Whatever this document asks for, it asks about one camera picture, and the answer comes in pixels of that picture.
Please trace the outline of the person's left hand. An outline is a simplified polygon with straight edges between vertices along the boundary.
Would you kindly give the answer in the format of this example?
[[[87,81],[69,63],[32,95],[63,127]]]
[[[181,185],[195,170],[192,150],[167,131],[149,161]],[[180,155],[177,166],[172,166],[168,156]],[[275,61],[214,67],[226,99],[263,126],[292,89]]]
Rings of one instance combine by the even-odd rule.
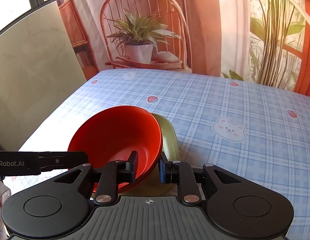
[[[6,187],[2,181],[0,181],[0,240],[5,240],[8,238],[1,212],[3,204],[10,196],[11,196],[11,190],[8,187]]]

